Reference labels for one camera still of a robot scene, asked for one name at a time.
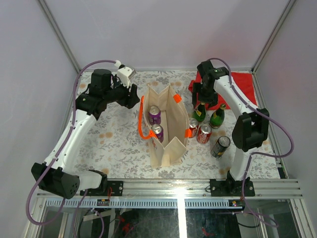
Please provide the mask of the beige canvas bag orange handles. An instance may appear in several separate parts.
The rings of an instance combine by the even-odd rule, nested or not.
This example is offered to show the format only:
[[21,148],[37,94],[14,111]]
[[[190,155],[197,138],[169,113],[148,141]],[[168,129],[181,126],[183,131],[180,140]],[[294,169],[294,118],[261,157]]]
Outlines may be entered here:
[[[151,130],[152,125],[149,123],[148,116],[151,106],[157,106],[161,111],[160,125],[164,132],[163,143]],[[138,120],[140,137],[149,141],[152,168],[180,165],[191,135],[189,116],[181,96],[170,85],[159,93],[149,87],[141,98]]]

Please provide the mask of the purple soda can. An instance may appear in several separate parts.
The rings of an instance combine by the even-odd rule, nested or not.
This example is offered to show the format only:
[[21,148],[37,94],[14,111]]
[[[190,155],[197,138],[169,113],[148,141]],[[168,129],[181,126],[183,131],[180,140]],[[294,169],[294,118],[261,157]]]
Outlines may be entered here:
[[151,106],[148,111],[150,125],[161,124],[161,111],[157,106]]
[[154,132],[158,140],[161,143],[163,143],[163,140],[164,140],[163,127],[160,124],[154,124],[152,125],[151,130]]

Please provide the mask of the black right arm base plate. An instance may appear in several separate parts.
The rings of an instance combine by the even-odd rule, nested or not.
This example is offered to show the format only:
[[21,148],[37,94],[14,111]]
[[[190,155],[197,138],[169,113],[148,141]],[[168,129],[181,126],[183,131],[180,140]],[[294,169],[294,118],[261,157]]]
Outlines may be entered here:
[[[218,180],[210,179],[211,196],[212,197],[229,197],[242,196],[242,181],[234,181],[231,179]],[[244,182],[244,196],[254,197],[255,190],[253,182],[247,179]]]

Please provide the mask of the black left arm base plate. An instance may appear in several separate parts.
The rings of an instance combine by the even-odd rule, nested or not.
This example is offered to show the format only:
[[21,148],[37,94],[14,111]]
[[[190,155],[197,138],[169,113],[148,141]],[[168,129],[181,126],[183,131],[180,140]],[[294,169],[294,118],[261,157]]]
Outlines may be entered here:
[[99,188],[88,189],[87,196],[122,196],[124,182],[120,180],[108,180]]

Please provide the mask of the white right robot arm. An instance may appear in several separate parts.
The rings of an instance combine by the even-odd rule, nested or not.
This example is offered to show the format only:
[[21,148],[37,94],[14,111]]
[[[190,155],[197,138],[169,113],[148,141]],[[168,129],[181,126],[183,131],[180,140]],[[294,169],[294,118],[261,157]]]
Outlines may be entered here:
[[226,191],[235,196],[243,191],[241,181],[248,176],[248,156],[267,139],[269,112],[267,109],[259,109],[245,96],[234,81],[229,66],[215,68],[209,59],[201,62],[197,71],[201,81],[193,83],[193,106],[196,107],[198,103],[215,106],[218,96],[221,96],[236,117],[232,132],[236,152],[229,171],[232,180],[226,183]]

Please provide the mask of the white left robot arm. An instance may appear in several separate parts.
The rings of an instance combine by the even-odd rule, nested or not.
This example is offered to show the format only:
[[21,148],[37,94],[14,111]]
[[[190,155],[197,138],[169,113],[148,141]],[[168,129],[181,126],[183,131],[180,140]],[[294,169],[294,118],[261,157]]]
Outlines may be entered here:
[[99,196],[107,193],[107,175],[97,170],[75,174],[75,159],[82,141],[108,104],[116,102],[131,109],[139,103],[137,85],[130,82],[135,73],[134,68],[124,65],[116,73],[107,69],[93,71],[87,89],[75,100],[76,110],[69,127],[44,162],[31,168],[39,189],[65,199],[71,199],[81,190]]

